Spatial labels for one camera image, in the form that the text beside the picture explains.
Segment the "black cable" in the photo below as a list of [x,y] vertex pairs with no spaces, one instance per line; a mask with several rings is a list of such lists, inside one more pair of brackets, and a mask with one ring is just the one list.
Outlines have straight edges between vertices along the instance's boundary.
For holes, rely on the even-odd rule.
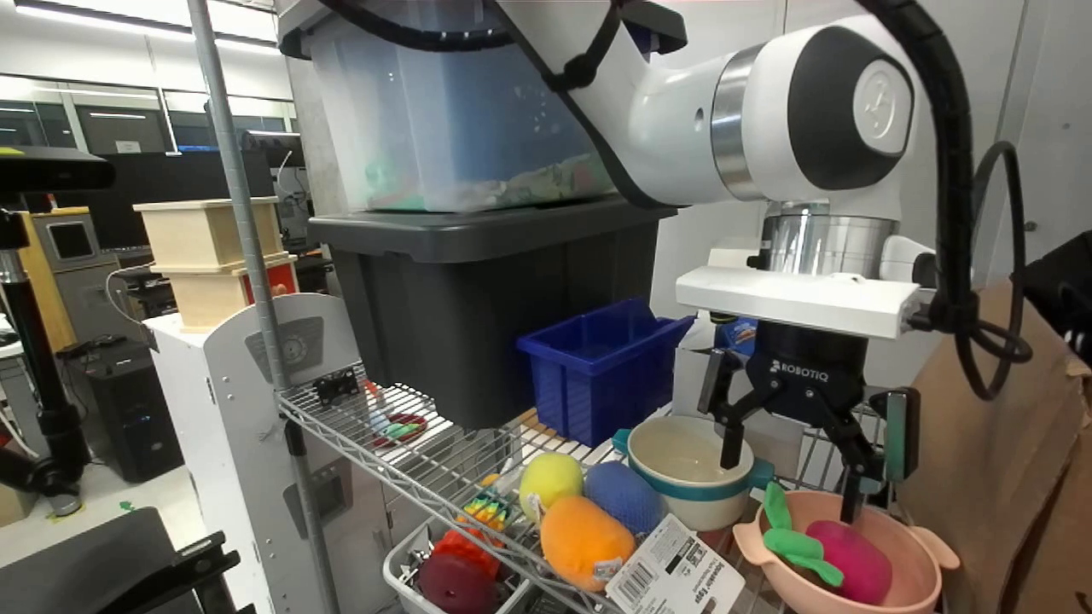
[[513,33],[500,27],[485,29],[419,29],[395,19],[378,17],[361,0],[318,0],[340,19],[369,29],[371,36],[416,48],[416,52],[436,52],[436,55],[458,55],[458,52],[489,52],[513,45]]
[[[1008,163],[1011,183],[1011,219],[1012,219],[1012,266],[1027,261],[1023,244],[1023,187],[1021,187],[1021,159],[1011,142],[990,147],[978,171],[973,171],[973,123],[969,100],[958,59],[946,36],[946,29],[916,4],[916,0],[857,0],[871,9],[891,36],[908,52],[925,94],[932,102],[934,123],[934,224],[937,224],[937,291],[928,305],[928,320],[934,332],[948,332],[955,338],[955,355],[965,372],[969,387],[978,398],[992,398],[1011,374],[1012,362],[1029,362],[1029,347],[1021,338],[1023,322],[1023,284],[1012,286],[1011,296],[1011,322],[998,328],[978,320],[978,296],[969,284],[973,266],[973,228],[977,211],[983,209],[990,172],[998,159]],[[1000,366],[986,386],[973,345],[992,355]]]

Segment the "floor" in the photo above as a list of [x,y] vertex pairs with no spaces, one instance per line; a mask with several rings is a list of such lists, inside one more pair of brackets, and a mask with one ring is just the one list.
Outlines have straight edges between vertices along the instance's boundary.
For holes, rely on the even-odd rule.
[[81,509],[68,518],[55,518],[50,504],[38,500],[27,518],[0,526],[0,566],[121,518],[131,509],[157,509],[179,548],[209,535],[184,467],[127,485],[110,467],[89,465],[81,490]]

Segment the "orange toy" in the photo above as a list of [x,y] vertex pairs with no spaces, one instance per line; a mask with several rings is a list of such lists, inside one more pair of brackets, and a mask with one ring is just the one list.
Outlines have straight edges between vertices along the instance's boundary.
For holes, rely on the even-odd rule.
[[634,535],[587,496],[552,500],[539,533],[552,574],[579,589],[604,589],[610,574],[639,548]]

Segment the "price tag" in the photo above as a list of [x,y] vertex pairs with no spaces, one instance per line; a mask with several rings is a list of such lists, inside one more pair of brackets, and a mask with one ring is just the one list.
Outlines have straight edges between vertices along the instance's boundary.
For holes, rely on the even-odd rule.
[[744,576],[677,513],[606,583],[624,614],[729,614],[742,594]]

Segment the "cardboard box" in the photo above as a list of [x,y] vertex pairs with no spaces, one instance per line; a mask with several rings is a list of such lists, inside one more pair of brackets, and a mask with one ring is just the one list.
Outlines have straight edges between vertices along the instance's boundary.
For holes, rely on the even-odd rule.
[[33,509],[32,494],[0,485],[0,526],[27,518],[32,509]]
[[[1011,286],[983,292],[983,316],[1008,320]],[[961,570],[946,576],[955,614],[1082,614],[1092,598],[1092,428],[1090,369],[1044,316],[1023,305],[1029,366],[978,402],[953,341],[919,374],[922,465],[902,490],[912,520],[934,529]],[[998,362],[977,355],[986,377]]]

